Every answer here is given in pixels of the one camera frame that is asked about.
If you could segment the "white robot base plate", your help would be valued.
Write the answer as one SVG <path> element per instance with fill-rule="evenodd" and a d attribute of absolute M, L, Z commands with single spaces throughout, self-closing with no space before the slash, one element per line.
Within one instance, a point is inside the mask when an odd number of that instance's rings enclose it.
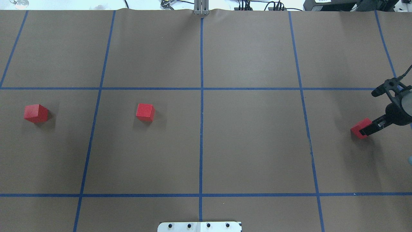
<path fill-rule="evenodd" d="M 164 222 L 160 223 L 158 232 L 242 232 L 241 222 Z"/>

